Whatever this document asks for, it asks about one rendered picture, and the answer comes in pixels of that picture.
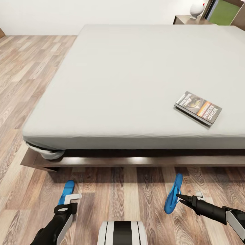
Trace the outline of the hardback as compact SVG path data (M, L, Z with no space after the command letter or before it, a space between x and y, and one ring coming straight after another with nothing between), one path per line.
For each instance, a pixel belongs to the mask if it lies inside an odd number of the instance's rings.
M196 119L211 126L217 119L222 108L186 91L175 103L175 106L192 115Z

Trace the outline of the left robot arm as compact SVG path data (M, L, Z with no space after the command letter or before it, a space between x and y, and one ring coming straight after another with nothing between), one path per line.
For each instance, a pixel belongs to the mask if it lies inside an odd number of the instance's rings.
M63 237L71 226L73 215L77 213L77 202L70 203L71 200L79 200L81 194L66 195L64 204L54 208L53 220L45 228L41 228L30 245L60 245Z

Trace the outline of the sandal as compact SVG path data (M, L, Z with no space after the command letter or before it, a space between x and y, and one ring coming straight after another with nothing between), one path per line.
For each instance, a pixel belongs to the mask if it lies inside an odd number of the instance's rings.
M181 194L180 188L181 188L182 181L183 181L183 176L181 173L178 173L176 175L174 185L165 202L164 211L167 214L171 214L174 211L176 204L178 203L179 198L176 195Z
M65 187L63 189L63 193L59 199L58 205L64 204L66 195L72 194L73 188L74 188L75 182L74 180L68 180L65 184Z

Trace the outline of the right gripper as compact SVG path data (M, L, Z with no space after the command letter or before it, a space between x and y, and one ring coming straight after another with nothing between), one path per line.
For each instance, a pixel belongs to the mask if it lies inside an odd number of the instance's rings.
M182 194L176 195L179 201L191 209L193 209L197 215L203 215L214 220L214 205L205 201L201 201L197 196L186 196Z

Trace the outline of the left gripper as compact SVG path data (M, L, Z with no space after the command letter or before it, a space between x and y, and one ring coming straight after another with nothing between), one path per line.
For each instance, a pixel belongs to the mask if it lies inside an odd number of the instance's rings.
M57 211L62 208L62 207L69 207L70 210L71 210L71 213L72 215L76 214L77 213L77 202L76 203L70 203L68 205L65 205L65 204L62 204L62 205L57 205L55 208L54 208L54 213L56 214Z

